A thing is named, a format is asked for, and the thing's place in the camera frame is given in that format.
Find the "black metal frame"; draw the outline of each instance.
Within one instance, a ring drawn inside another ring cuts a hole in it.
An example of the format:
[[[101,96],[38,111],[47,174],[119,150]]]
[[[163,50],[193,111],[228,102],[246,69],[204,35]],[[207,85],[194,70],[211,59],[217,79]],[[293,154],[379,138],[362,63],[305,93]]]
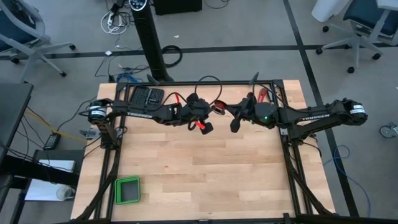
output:
[[[222,81],[222,85],[249,85],[249,81]],[[279,93],[282,97],[282,99],[287,103],[287,98],[286,98],[286,92],[284,90],[284,83],[283,80],[262,80],[262,81],[255,81],[256,84],[263,84],[263,85],[270,85],[271,89],[273,92],[276,92],[277,89],[279,89]],[[159,84],[159,86],[194,86],[194,85],[219,85],[220,82],[162,82]],[[127,101],[128,99],[128,93],[130,92],[130,88],[134,87],[136,84],[133,83],[118,83],[116,86],[116,95],[115,95],[115,100],[119,100],[121,96],[121,90],[125,91],[124,94],[124,101]],[[154,86],[152,83],[140,83],[140,86]],[[274,102],[276,105],[279,105],[278,99],[276,98],[275,95],[272,95]],[[119,127],[124,127],[126,117],[122,116],[120,120]],[[290,151],[289,151],[289,142],[287,135],[283,135],[282,132],[280,132],[280,140],[282,143],[282,149],[284,152],[284,159],[285,163],[287,166],[288,161],[291,162],[290,160]],[[100,186],[103,184],[103,180],[106,178],[107,173],[108,173],[108,165],[109,165],[109,159],[110,159],[110,151],[111,149],[106,149],[105,155],[104,155],[104,161],[103,161],[103,168],[101,171],[101,179],[100,179]],[[299,149],[297,146],[293,146],[293,152],[294,152],[294,157],[295,157],[295,162],[297,165],[297,172],[299,177],[305,181],[305,174],[303,171],[303,166],[302,166],[302,161],[299,153]],[[120,158],[120,150],[116,150],[115,158],[114,158],[114,163],[117,163],[119,166],[119,158]],[[289,187],[290,187],[290,192],[292,194],[292,202],[294,205],[294,212],[295,215],[301,214],[301,209],[300,209],[300,204],[299,204],[299,196],[297,193],[296,189],[296,184],[295,180],[292,175],[290,175],[289,171],[287,171],[287,175],[289,178]],[[111,219],[112,217],[112,211],[113,211],[113,200],[114,200],[114,194],[113,194],[114,186],[111,184],[110,186],[110,192],[109,192],[109,199],[108,199],[108,206],[106,210],[106,219]],[[307,198],[307,196],[303,192],[303,198],[304,198],[304,204],[305,204],[305,209],[308,214],[313,214],[312,212],[312,205]],[[96,207],[95,210],[95,219],[100,218],[100,211],[101,211],[101,205],[102,203],[99,203]],[[292,219],[288,218],[289,220],[287,221],[287,217],[289,217],[289,214],[284,214],[284,218],[262,218],[262,219],[243,219],[243,220],[211,220],[211,223],[288,223]],[[176,220],[176,221],[155,221],[155,222],[139,222],[139,223],[201,223],[202,221],[198,220]],[[138,222],[112,222],[112,223],[138,223]]]

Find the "green tray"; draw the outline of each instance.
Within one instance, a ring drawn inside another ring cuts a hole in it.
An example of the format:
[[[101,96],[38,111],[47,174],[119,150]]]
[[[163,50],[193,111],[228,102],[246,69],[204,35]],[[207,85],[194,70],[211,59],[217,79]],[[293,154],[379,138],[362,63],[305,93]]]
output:
[[[141,199],[138,176],[117,179],[114,182],[114,189],[114,203],[116,205],[139,202]]]

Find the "wooden table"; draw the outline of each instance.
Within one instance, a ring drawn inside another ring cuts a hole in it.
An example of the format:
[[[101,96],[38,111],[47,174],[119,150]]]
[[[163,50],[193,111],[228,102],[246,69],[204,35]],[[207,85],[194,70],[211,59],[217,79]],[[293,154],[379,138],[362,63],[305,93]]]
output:
[[[284,80],[289,105],[306,107],[300,82]],[[114,98],[115,84],[102,84],[98,98]],[[188,96],[193,86],[162,86]],[[261,88],[256,88],[256,96]],[[220,100],[238,103],[249,85],[224,85]],[[219,86],[199,86],[198,95],[212,101]],[[168,103],[175,101],[172,97]],[[118,178],[141,178],[141,201],[113,207],[112,221],[199,220],[294,217],[279,130],[242,122],[238,133],[229,130],[232,116],[210,114],[214,131],[170,127],[152,120],[126,118]],[[312,139],[306,142],[316,145]],[[88,147],[91,151],[97,144]],[[334,211],[318,151],[300,146],[307,184],[324,206]],[[72,218],[79,216],[98,189],[104,150],[86,157],[80,174]],[[300,188],[300,207],[304,210]],[[108,194],[104,195],[102,217]]]

